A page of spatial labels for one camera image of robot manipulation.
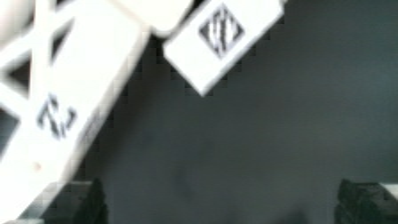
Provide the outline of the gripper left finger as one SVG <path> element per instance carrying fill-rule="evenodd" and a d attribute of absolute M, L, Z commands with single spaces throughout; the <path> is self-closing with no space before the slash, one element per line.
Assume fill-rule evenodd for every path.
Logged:
<path fill-rule="evenodd" d="M 44 191 L 21 213 L 23 224 L 108 224 L 108 206 L 98 179 L 69 182 L 50 199 Z"/>

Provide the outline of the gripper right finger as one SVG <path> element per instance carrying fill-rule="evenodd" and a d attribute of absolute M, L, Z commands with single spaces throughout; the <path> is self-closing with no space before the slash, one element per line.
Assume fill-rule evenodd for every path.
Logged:
<path fill-rule="evenodd" d="M 334 224 L 398 224 L 398 184 L 341 180 Z"/>

